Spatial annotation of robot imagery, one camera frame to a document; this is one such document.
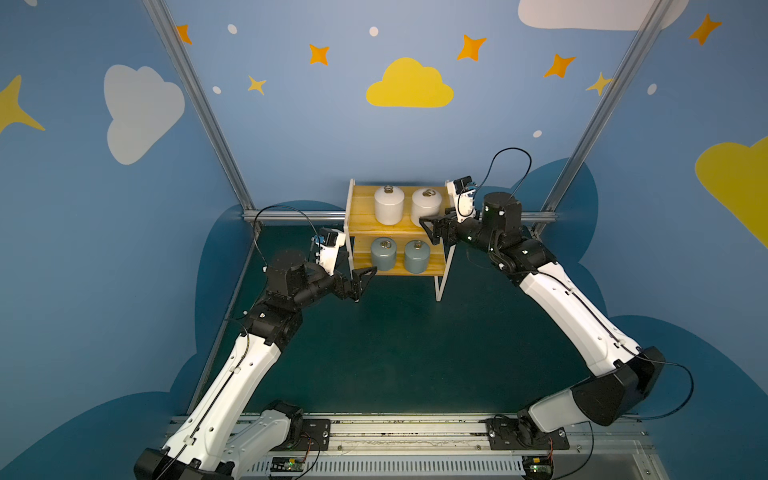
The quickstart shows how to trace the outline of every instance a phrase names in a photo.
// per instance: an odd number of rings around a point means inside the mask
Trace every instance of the white canister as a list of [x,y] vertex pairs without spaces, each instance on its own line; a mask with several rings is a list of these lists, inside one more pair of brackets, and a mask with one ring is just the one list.
[[419,218],[430,217],[440,213],[442,195],[432,188],[419,188],[413,192],[413,205],[411,206],[411,221],[420,227]]
[[406,195],[398,187],[385,185],[373,194],[376,220],[383,225],[395,225],[402,220]]

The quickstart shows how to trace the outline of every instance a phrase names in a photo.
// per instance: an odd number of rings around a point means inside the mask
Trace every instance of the mounting plate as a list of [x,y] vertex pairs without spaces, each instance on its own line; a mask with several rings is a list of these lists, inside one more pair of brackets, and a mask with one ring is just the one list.
[[486,419],[485,431],[488,434],[488,441],[491,443],[491,450],[549,450],[549,439],[552,439],[554,450],[568,450],[571,447],[568,444],[565,430],[562,428],[548,433],[534,445],[523,445],[515,434],[517,427],[517,419]]
[[[317,452],[325,452],[328,449],[328,438],[331,434],[331,421],[329,419],[303,419],[301,426],[301,432],[306,433],[317,442],[312,442],[311,450]],[[309,439],[306,436],[301,436],[299,442],[293,447],[287,449],[273,449],[273,452],[306,452],[307,442]]]

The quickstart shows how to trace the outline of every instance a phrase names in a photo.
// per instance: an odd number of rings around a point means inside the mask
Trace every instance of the yellow cloud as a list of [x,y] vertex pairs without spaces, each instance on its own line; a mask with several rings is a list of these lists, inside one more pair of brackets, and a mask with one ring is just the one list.
[[436,68],[400,58],[386,68],[381,81],[368,87],[366,98],[376,107],[437,108],[451,103],[453,89],[442,83]]
[[768,137],[752,147],[726,143],[707,148],[696,161],[696,175],[768,247]]

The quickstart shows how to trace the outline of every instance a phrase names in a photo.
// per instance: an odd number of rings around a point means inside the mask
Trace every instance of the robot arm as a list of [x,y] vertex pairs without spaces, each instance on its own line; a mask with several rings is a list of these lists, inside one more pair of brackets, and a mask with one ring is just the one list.
[[191,413],[161,450],[146,449],[134,466],[137,480],[231,480],[269,450],[299,441],[302,411],[274,402],[248,428],[230,437],[261,379],[280,357],[302,323],[302,309],[332,293],[359,300],[376,268],[352,271],[346,279],[335,270],[344,233],[320,229],[313,239],[317,263],[301,252],[281,253],[266,268],[266,294],[243,321],[227,363]]
[[461,241],[486,252],[492,264],[557,323],[592,372],[591,378],[518,412],[519,447],[547,445],[548,434],[567,424],[591,420],[610,425],[645,399],[664,357],[654,347],[642,349],[605,318],[547,247],[526,234],[520,202],[494,192],[485,195],[478,215],[470,177],[446,186],[455,208],[443,216],[420,219],[432,243],[442,238],[450,247]]

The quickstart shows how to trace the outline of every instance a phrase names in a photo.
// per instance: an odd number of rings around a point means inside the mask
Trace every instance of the circuit board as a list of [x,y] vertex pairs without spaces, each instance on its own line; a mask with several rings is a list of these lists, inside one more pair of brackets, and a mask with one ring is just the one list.
[[274,457],[272,458],[271,472],[301,472],[304,470],[304,464],[299,458]]

